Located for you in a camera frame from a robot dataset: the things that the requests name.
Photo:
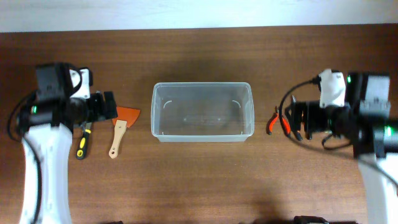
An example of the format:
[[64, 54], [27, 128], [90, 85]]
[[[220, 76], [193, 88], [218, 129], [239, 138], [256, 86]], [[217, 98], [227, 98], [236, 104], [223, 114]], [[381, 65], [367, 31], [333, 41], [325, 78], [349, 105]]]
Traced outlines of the orange scraper wooden handle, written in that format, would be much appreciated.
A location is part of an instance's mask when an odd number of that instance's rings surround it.
[[137, 121], [141, 113], [140, 109], [122, 106], [117, 106], [116, 111], [118, 116], [112, 119], [114, 124], [113, 143], [108, 153], [109, 157], [112, 159], [117, 158], [119, 154], [119, 146], [127, 128], [130, 128]]

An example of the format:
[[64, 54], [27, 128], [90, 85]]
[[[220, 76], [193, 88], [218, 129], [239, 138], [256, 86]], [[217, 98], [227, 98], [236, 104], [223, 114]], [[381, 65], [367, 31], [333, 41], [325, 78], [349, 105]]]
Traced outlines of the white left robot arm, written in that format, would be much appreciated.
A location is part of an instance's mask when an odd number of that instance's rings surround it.
[[87, 67], [58, 62], [35, 68], [38, 87], [17, 105], [25, 156], [20, 223], [71, 223], [68, 158], [75, 128], [116, 118], [110, 91], [91, 93]]

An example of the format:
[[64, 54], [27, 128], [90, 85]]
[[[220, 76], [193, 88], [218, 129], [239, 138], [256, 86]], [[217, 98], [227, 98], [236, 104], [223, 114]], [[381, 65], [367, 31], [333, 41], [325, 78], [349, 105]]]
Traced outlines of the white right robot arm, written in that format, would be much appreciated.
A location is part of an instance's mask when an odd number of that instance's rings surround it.
[[390, 76], [386, 72], [341, 72], [326, 69], [315, 78], [293, 86], [284, 99], [305, 85], [316, 85], [318, 101], [296, 101], [277, 112], [290, 125], [292, 142], [302, 148], [301, 132], [327, 132], [323, 139], [345, 138], [358, 163], [368, 207], [369, 223], [397, 223], [397, 119], [390, 118]]

